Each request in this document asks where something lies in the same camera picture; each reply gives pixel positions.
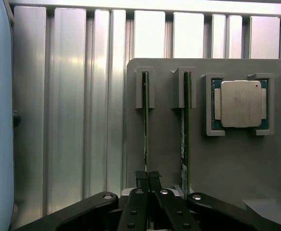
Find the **screw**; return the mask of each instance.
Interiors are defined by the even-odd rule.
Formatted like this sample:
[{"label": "screw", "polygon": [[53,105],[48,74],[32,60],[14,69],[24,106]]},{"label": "screw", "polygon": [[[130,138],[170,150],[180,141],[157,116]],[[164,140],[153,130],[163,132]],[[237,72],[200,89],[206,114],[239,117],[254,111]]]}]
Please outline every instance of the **screw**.
[{"label": "screw", "polygon": [[195,194],[195,195],[193,195],[193,199],[196,201],[199,201],[199,200],[201,200],[201,196]]},{"label": "screw", "polygon": [[112,198],[112,195],[111,194],[106,194],[106,195],[103,196],[103,198],[106,199],[106,200],[109,200],[109,199]]},{"label": "screw", "polygon": [[136,193],[137,193],[137,194],[143,194],[144,192],[143,192],[141,189],[138,189],[138,190],[136,191]]},{"label": "screw", "polygon": [[127,225],[127,228],[129,228],[129,229],[135,228],[135,223],[129,223],[129,224]]},{"label": "screw", "polygon": [[183,228],[186,230],[190,229],[190,225],[188,223],[183,224]]},{"label": "screw", "polygon": [[168,191],[167,191],[166,189],[162,189],[162,190],[160,191],[160,193],[166,195],[166,194],[168,194]]}]

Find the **metal frame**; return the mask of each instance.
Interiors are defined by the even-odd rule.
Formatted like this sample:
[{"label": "metal frame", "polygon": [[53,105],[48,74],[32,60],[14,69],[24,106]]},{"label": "metal frame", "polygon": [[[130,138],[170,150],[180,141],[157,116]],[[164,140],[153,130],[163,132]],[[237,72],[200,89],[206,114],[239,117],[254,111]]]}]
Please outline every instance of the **metal frame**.
[{"label": "metal frame", "polygon": [[[50,25],[54,28],[50,40],[54,50],[50,54],[60,59],[54,58],[49,74],[48,153],[51,155],[48,155],[47,170],[48,185],[54,187],[47,189],[48,213],[83,198],[85,26],[86,11],[82,9],[56,9],[54,24]],[[70,185],[69,191],[64,189],[65,184]]]},{"label": "metal frame", "polygon": [[[45,65],[48,62],[46,47],[49,45],[46,44],[45,37],[49,30],[49,22],[46,19],[45,8],[27,8],[24,11],[22,7],[15,7],[14,14],[16,23],[13,26],[13,51],[18,55],[13,56],[15,65],[13,91],[17,92],[17,95],[13,95],[13,106],[21,111],[22,115],[31,115],[28,116],[26,122],[22,123],[22,132],[19,133],[16,130],[14,132],[14,153],[17,153],[14,156],[15,173],[21,172],[23,166],[26,166],[30,169],[26,173],[26,177],[30,179],[32,185],[32,187],[19,187],[18,183],[23,182],[24,178],[21,174],[15,174],[15,198],[17,200],[20,196],[26,201],[24,204],[17,205],[19,208],[18,221],[21,223],[25,222],[22,220],[23,217],[28,218],[23,216],[27,207],[32,208],[30,220],[36,220],[46,215],[45,128],[48,119],[44,116],[44,112],[47,107],[45,93],[48,91],[45,86],[49,83],[47,80],[48,65]],[[30,95],[20,97],[26,92],[30,92]],[[31,131],[34,131],[34,135],[31,135],[34,138],[31,142],[27,142],[26,137],[30,136]],[[27,150],[30,158],[26,158],[27,153],[22,150]]]},{"label": "metal frame", "polygon": [[47,8],[84,8],[106,10],[149,10],[164,12],[194,12],[204,14],[237,14],[241,16],[276,16],[281,18],[281,4],[258,2],[232,2],[232,1],[207,1],[207,0],[177,0],[152,1],[152,0],[9,0],[11,5],[38,6]]}]

